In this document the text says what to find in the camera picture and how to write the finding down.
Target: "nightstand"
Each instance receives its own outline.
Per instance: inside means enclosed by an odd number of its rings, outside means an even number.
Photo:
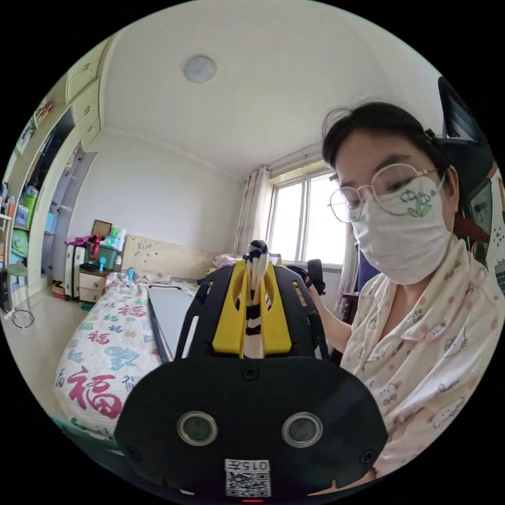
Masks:
[[[110,271],[79,269],[79,300],[95,303],[104,293],[105,278]]]

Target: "screw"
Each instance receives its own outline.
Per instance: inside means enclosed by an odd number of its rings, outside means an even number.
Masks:
[[[258,375],[258,370],[255,367],[246,367],[242,371],[242,377],[246,380],[256,380]]]
[[[135,447],[128,447],[128,454],[132,457],[134,461],[140,461],[142,459],[142,456],[140,455],[140,451],[136,449]]]
[[[360,457],[359,457],[359,462],[361,464],[368,464],[374,455],[374,451],[372,449],[368,449],[368,451],[365,451]]]

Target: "floor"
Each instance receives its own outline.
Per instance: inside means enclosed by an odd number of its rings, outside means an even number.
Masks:
[[[42,408],[64,418],[53,395],[56,368],[87,312],[77,302],[55,298],[50,289],[32,296],[30,304],[35,321],[29,328],[20,329],[11,320],[2,319],[7,343],[21,375]]]

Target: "cardboard box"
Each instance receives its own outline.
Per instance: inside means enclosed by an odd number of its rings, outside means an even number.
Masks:
[[[65,296],[65,288],[62,286],[61,282],[53,284],[52,290],[53,290],[53,296],[55,298],[61,298],[62,300],[67,299],[67,297]]]

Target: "yellow bracket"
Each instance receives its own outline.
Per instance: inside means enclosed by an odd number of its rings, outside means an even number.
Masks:
[[[237,261],[231,274],[230,285],[214,335],[212,345],[215,352],[231,354],[239,358],[244,357],[247,280],[246,262],[244,260]],[[270,298],[270,310],[267,309],[266,294]],[[237,310],[236,303],[239,297],[240,306]],[[268,263],[265,276],[260,284],[260,311],[264,356],[289,353],[292,345],[291,337],[271,261]]]
[[[267,309],[266,294],[270,298],[270,310]],[[271,261],[260,284],[260,304],[264,356],[287,354],[291,351],[291,337]]]
[[[236,302],[240,296],[240,306]],[[212,346],[214,351],[244,357],[247,309],[247,270],[244,260],[237,261],[230,278],[223,310]]]

